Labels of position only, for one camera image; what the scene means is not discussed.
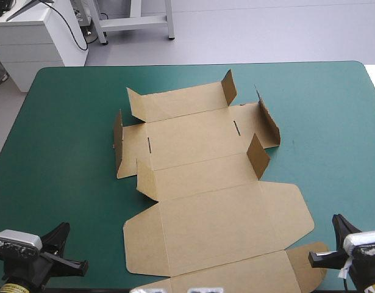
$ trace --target floor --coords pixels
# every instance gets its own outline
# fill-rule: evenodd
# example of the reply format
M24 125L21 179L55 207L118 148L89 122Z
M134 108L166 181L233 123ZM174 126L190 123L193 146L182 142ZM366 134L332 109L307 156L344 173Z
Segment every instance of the floor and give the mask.
M129 1L102 0L111 18ZM375 0L173 0L176 39L166 28L109 33L90 45L87 66L358 60L375 64ZM143 0L143 14L164 11ZM368 67L375 84L375 66ZM26 94L0 85L0 150Z

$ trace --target cardboard panel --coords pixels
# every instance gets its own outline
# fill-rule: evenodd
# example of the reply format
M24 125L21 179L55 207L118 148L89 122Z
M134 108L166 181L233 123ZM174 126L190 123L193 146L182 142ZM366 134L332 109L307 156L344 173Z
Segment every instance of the cardboard panel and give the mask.
M327 274L326 269L313 269L310 266L308 260L310 251L324 252L328 251L328 247L322 242L315 242L286 251L302 293L314 291Z
M137 159L151 166L148 137L145 124L126 126L123 128L123 158L118 169L117 178L125 178L137 174Z
M232 101L234 98L234 93L229 89L233 81L229 79L232 76L227 78L227 98L220 81L149 95L139 95L127 89L130 107L134 116L146 122L225 108L228 106L227 99Z
M123 230L125 252L128 256L126 268L129 272L170 275L158 204L128 220Z
M284 251L170 278L140 288L167 288L167 293L182 293L196 287L222 287L227 293L301 292Z
M260 179L268 166L270 157L263 149L256 134L254 134L249 145L247 156L254 168L257 179Z
M153 170L246 151L228 108L147 123L146 126Z
M257 182L159 205L171 276L284 248Z
M315 223L296 185L264 181L258 184L263 192L263 205L275 223L273 229L281 240L282 248L295 243L314 229Z
M154 174L159 201L257 181L245 153L158 170Z
M264 148L277 147L279 145L259 103L231 106L229 110L237 124L246 148L251 143L254 133Z

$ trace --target folded cardboard flap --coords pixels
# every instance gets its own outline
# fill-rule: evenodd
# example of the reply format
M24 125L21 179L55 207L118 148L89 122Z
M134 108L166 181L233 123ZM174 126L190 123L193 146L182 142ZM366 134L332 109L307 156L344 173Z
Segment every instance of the folded cardboard flap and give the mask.
M280 145L280 133L279 133L279 128L277 126L277 124L275 123L275 121L273 120L272 116L270 115L270 113L268 112L268 109L263 101L263 98L260 96L260 93L258 92L258 90L256 90L256 94L258 95L258 98L259 98L259 106L260 108L262 109L262 113L263 115L265 116L266 118L266 121L267 121L267 125L271 128L271 131L270 133L272 133L276 139L276 143L277 145Z
M185 293L190 288L221 287L227 293L291 292L308 293L323 280L324 269L313 269L308 251L326 250L322 242L303 245L245 259L199 272L140 286L137 289L162 288L167 293Z
M146 121L145 107L141 95L131 90L129 87L127 87L126 90L132 115L142 121Z
M232 77L231 70L228 70L228 72L225 74L225 77L221 81L221 85L223 86L225 99L227 105L229 106L237 96L236 86Z
M115 149L115 167L118 173L118 170L121 167L122 163L122 141L123 141L123 127L122 127L122 114L121 109L118 111L117 116L114 121L114 144Z
M120 143L119 147L122 150L121 153L123 153L123 158L116 174L118 179L136 175L137 160L141 160L151 166L145 123L124 127L123 139L115 142L115 144L117 143Z
M229 70L222 81L211 84L148 95L127 88L127 94L133 116L145 122L155 122L225 108L237 93Z
M154 231L152 223L158 221L161 226ZM285 249L313 227L296 186L255 181L161 201L131 218L124 225L126 260L130 272L169 271L173 277ZM145 252L132 240L137 235L147 242ZM168 263L157 263L159 271L153 271L160 253Z
M155 172L140 160L137 161L137 190L155 201L159 200Z
M260 144L256 134L254 134L252 142L249 145L247 156L254 168L256 177L260 179L268 166L270 157L262 147L262 144Z
M243 185L257 181L269 161L256 135L247 153L154 171L138 160L137 190L163 201Z

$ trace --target black cable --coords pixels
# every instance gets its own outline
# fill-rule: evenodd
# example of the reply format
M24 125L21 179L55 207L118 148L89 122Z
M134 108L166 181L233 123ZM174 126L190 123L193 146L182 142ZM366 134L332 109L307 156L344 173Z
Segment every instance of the black cable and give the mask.
M70 30L71 35L72 35L72 38L73 38L73 40L75 41L76 45L79 47L80 50L82 50L82 51L87 51L87 50L88 50L88 44L87 44L87 42L85 43L85 48L83 49L83 48L79 45L79 43L77 42L76 37L75 37L75 35L73 34L73 31L72 31L70 25L68 24L68 22L66 21L66 19L64 18L64 16L63 16L63 15L62 15L57 9L55 9L54 7L52 7L51 5L49 5L48 3L43 2L42 0L38 0L38 1L40 1L40 2L43 3L43 4L45 4L45 5L48 6L50 9L53 9L58 15L61 16L61 18L62 18L63 21L65 22L66 26L68 26L68 29Z
M343 285L345 286L345 293L348 293L347 280L343 279Z

